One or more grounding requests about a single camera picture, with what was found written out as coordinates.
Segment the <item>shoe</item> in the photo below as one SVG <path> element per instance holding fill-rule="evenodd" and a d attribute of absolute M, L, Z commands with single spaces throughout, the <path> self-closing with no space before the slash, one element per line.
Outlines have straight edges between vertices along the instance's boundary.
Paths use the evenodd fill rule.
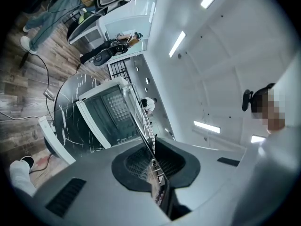
<path fill-rule="evenodd" d="M 37 53 L 37 51 L 30 49 L 30 38 L 26 36 L 22 36 L 20 39 L 20 44 L 22 48 L 24 48 L 26 51 L 30 52 L 31 54 L 35 55 Z"/>
<path fill-rule="evenodd" d="M 30 29 L 27 29 L 26 26 L 23 27 L 23 32 L 29 32 Z"/>
<path fill-rule="evenodd" d="M 27 162 L 28 165 L 29 165 L 29 170 L 31 170 L 33 165 L 34 165 L 34 159 L 31 156 L 24 156 L 24 157 L 21 158 L 20 161 Z"/>

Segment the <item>white ceiling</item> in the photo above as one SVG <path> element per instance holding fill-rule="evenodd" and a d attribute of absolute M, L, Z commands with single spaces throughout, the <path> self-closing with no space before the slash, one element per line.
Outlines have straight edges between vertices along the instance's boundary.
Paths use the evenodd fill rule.
<path fill-rule="evenodd" d="M 144 56 L 176 140 L 248 146 L 253 134 L 267 132 L 241 110 L 243 92 L 280 78 L 298 36 L 273 0 L 215 0 L 208 9 L 201 1 L 158 0 Z M 181 31 L 187 36 L 170 58 Z M 205 141 L 208 133 L 194 120 L 221 127 L 221 134 Z"/>

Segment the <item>blue jeans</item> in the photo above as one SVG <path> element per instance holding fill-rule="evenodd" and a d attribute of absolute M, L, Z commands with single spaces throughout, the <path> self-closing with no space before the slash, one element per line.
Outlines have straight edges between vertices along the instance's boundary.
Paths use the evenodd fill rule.
<path fill-rule="evenodd" d="M 51 35 L 64 16 L 84 7 L 85 5 L 81 0 L 58 0 L 49 9 L 50 12 L 45 11 L 37 18 L 30 19 L 25 25 L 26 29 L 36 28 L 42 25 L 37 35 L 30 41 L 31 50 L 36 51 L 38 49 L 39 45 Z"/>

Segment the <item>white pants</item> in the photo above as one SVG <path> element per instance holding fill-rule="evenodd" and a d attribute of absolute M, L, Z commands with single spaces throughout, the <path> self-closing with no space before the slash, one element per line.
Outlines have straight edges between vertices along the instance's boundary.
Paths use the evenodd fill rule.
<path fill-rule="evenodd" d="M 34 187 L 29 177 L 29 165 L 25 161 L 14 161 L 10 164 L 10 180 L 14 187 L 26 192 L 31 197 L 37 189 Z"/>

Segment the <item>round table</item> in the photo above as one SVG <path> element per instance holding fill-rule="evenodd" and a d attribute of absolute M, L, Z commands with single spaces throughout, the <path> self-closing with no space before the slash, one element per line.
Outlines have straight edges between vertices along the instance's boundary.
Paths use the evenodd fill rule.
<path fill-rule="evenodd" d="M 76 106 L 80 95 L 100 84 L 92 76 L 79 73 L 69 78 L 56 96 L 54 126 L 57 139 L 74 159 L 104 149 Z"/>

